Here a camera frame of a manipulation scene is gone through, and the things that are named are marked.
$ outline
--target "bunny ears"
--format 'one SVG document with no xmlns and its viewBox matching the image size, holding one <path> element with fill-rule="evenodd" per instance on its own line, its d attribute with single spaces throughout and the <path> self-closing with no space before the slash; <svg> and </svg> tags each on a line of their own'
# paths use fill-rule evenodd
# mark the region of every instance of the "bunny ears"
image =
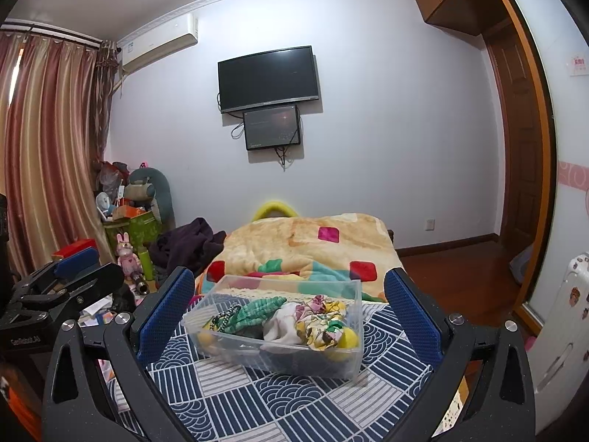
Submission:
<svg viewBox="0 0 589 442">
<path fill-rule="evenodd" d="M 129 242 L 129 234 L 125 233 L 123 235 L 117 234 L 117 242 L 118 243 L 128 243 Z"/>
</svg>

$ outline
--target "magenta square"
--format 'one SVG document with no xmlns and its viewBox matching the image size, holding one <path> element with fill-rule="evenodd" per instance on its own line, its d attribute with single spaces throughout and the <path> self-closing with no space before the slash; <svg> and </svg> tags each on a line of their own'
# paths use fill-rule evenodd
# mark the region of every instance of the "magenta square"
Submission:
<svg viewBox="0 0 589 442">
<path fill-rule="evenodd" d="M 337 227 L 320 227 L 317 238 L 330 243 L 339 242 L 339 229 Z"/>
</svg>

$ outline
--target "metal screw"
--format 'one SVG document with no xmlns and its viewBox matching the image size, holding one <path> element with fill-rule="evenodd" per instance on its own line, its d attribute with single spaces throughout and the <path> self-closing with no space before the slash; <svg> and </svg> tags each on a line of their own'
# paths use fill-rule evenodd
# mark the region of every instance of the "metal screw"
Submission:
<svg viewBox="0 0 589 442">
<path fill-rule="evenodd" d="M 517 330 L 517 324 L 512 320 L 506 320 L 505 329 L 507 329 L 509 332 L 515 332 Z"/>
<path fill-rule="evenodd" d="M 461 326 L 462 324 L 464 324 L 464 316 L 462 314 L 457 313 L 457 312 L 450 314 L 448 316 L 448 319 L 455 326 Z"/>
<path fill-rule="evenodd" d="M 70 330 L 74 326 L 75 326 L 75 320 L 68 319 L 63 324 L 61 324 L 61 329 L 62 330 Z"/>
<path fill-rule="evenodd" d="M 120 314 L 117 314 L 117 316 L 114 318 L 114 322 L 116 322 L 117 324 L 126 324 L 129 322 L 130 318 L 131 315 L 128 312 L 122 312 Z"/>
</svg>

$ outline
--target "wooden door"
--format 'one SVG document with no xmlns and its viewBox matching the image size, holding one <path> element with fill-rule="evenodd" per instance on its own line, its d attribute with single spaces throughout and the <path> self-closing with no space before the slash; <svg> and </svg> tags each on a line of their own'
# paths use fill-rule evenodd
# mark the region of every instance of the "wooden door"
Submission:
<svg viewBox="0 0 589 442">
<path fill-rule="evenodd" d="M 505 133 L 501 243 L 513 256 L 534 242 L 542 193 L 542 134 L 528 61 L 511 22 L 485 36 Z"/>
</svg>

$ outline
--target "pink decorative band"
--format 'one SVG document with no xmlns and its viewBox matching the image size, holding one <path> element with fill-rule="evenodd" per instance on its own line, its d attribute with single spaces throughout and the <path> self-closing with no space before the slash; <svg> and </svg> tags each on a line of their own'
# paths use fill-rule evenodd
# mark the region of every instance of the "pink decorative band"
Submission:
<svg viewBox="0 0 589 442">
<path fill-rule="evenodd" d="M 589 168 L 570 162 L 558 162 L 558 182 L 571 188 L 589 190 Z"/>
</svg>

